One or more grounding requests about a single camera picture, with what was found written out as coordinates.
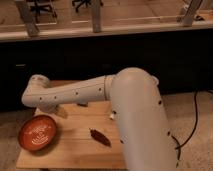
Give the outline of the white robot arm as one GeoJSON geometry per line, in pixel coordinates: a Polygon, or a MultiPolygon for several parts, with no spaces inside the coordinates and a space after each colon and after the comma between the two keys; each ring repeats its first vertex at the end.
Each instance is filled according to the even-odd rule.
{"type": "Polygon", "coordinates": [[[178,171],[175,141],[168,124],[158,79],[131,67],[63,86],[51,87],[33,75],[22,95],[27,107],[51,113],[60,104],[108,100],[118,128],[129,171],[178,171]]]}

